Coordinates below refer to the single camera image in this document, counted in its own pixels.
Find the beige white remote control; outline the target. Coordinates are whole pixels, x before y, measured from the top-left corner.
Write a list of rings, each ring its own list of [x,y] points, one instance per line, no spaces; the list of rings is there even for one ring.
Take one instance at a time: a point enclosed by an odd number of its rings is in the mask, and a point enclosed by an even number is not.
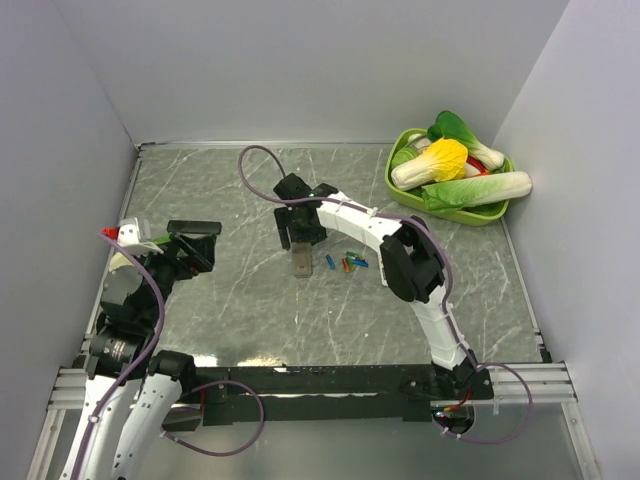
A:
[[[313,274],[312,245],[293,243],[291,245],[292,269],[296,278],[309,278]]]

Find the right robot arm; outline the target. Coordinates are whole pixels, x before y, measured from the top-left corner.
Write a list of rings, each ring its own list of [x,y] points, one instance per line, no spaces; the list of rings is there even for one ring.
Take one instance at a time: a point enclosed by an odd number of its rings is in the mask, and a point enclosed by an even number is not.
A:
[[[423,221],[382,218],[335,187],[311,188],[295,174],[273,191],[284,203],[274,211],[283,248],[294,242],[315,245],[335,230],[376,252],[382,284],[411,307],[428,341],[432,367],[423,381],[425,397],[460,402],[494,397],[490,373],[475,369],[468,343],[445,315],[445,262]]]

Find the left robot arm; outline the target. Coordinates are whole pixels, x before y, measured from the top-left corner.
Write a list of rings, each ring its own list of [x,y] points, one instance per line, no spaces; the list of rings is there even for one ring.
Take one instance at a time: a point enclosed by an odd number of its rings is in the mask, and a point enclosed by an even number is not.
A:
[[[212,271],[220,233],[220,223],[199,221],[169,222],[158,242],[142,240],[133,223],[102,231],[115,250],[115,291],[100,303],[81,418],[61,478],[135,478],[172,405],[195,395],[193,357],[156,346],[175,283]]]

